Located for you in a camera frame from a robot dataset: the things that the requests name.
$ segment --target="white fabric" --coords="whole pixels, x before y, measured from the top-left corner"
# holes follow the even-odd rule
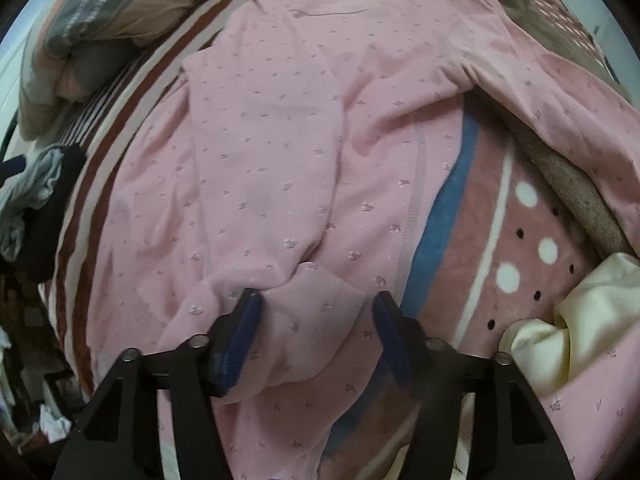
[[[64,416],[56,418],[49,406],[40,405],[40,429],[50,444],[63,440],[71,431],[71,421]]]
[[[555,309],[553,325],[514,323],[500,341],[539,397],[575,379],[640,319],[640,262],[612,254]]]

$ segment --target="striped bed sheet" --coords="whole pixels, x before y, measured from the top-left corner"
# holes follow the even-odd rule
[[[40,292],[61,348],[88,394],[94,381],[86,345],[87,309],[119,163],[174,83],[184,57],[207,48],[245,1],[201,4],[167,40],[73,111],[63,128],[62,141],[78,142],[88,161],[66,212],[54,277]],[[555,301],[598,258],[504,127],[472,99],[467,101],[460,159],[424,229],[401,307],[431,334],[484,355],[494,351],[501,331],[512,322],[524,317],[552,320]],[[554,265],[538,254],[541,239],[550,239],[560,254]],[[511,254],[514,248],[519,256]],[[514,272],[517,290],[509,292]],[[320,478],[382,478],[409,438],[415,415],[413,403],[378,367],[360,399],[334,425]]]

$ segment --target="pink long-sleeve shirt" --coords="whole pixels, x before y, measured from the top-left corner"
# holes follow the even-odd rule
[[[118,172],[89,310],[95,376],[266,290],[216,420],[235,478],[313,478],[380,356],[370,298],[402,297],[475,85],[587,171],[640,249],[638,113],[497,0],[250,0],[184,61]]]

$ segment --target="pink polka dot blanket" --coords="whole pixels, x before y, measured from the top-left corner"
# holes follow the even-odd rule
[[[216,405],[236,478],[384,476],[415,407],[378,365],[375,292],[488,355],[598,263],[473,86],[578,167],[607,150],[594,181],[638,246],[637,113],[496,0],[209,0],[118,84],[46,287],[52,321],[90,392],[124,348],[174,348],[265,290]],[[545,402],[579,448],[577,415]],[[161,397],[166,442],[168,410]],[[605,457],[627,417],[599,420],[616,424]],[[580,478],[606,463],[575,454]]]

